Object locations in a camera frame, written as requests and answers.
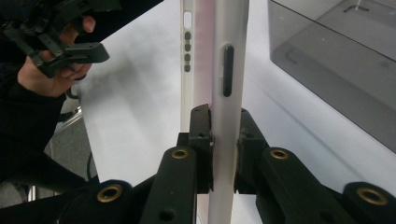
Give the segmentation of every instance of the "black sleeve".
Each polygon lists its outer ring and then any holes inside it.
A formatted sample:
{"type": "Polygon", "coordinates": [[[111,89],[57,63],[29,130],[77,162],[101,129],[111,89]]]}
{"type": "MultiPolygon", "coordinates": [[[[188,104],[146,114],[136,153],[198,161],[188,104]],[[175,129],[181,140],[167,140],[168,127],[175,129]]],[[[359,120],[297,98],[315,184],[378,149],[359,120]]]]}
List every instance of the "black sleeve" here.
{"type": "Polygon", "coordinates": [[[26,90],[11,65],[0,65],[0,142],[4,138],[44,150],[53,135],[64,95],[50,98],[26,90]]]}
{"type": "Polygon", "coordinates": [[[19,67],[0,63],[0,182],[42,156],[65,99],[26,90],[17,81],[18,71],[19,67]]]}

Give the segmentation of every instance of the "brass insert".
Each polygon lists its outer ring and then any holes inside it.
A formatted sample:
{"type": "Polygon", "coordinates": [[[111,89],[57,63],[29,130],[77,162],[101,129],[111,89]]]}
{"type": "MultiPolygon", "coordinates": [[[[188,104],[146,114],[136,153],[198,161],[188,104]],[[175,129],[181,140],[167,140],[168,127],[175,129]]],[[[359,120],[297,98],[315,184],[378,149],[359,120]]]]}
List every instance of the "brass insert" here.
{"type": "Polygon", "coordinates": [[[186,149],[177,149],[172,152],[172,157],[175,159],[184,159],[189,156],[189,152],[186,149]]]}
{"type": "Polygon", "coordinates": [[[356,190],[358,195],[367,203],[375,205],[387,205],[388,199],[381,192],[374,189],[360,188],[356,190]]]}
{"type": "Polygon", "coordinates": [[[271,156],[273,156],[275,159],[279,159],[279,160],[285,160],[289,157],[289,154],[281,149],[274,149],[271,150],[270,152],[271,156]]]}
{"type": "Polygon", "coordinates": [[[101,189],[96,196],[101,203],[111,203],[118,199],[122,194],[122,186],[119,184],[112,184],[101,189]]]}

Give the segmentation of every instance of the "black clamp arm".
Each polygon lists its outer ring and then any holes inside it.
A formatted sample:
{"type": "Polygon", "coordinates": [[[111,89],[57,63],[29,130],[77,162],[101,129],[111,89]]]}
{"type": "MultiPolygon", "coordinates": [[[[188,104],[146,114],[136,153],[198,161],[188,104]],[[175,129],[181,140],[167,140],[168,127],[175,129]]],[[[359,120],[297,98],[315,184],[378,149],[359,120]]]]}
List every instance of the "black clamp arm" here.
{"type": "Polygon", "coordinates": [[[234,189],[256,194],[263,223],[396,223],[396,199],[372,184],[347,184],[342,194],[322,186],[290,151],[269,147],[242,110],[234,189]]]}

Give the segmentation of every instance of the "black cable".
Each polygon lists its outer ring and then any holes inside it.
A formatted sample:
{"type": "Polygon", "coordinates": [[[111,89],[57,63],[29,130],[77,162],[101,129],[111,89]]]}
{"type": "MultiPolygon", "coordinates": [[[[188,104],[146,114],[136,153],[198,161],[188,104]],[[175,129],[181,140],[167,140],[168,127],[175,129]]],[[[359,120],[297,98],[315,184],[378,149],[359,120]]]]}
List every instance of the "black cable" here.
{"type": "Polygon", "coordinates": [[[69,97],[70,99],[74,99],[74,100],[77,100],[77,99],[78,99],[78,96],[73,94],[72,88],[69,88],[69,89],[66,91],[66,96],[69,97]]]}
{"type": "Polygon", "coordinates": [[[92,179],[92,177],[91,177],[91,160],[92,160],[92,152],[90,153],[90,156],[88,157],[88,161],[87,161],[87,177],[88,177],[88,181],[90,181],[92,179]]]}

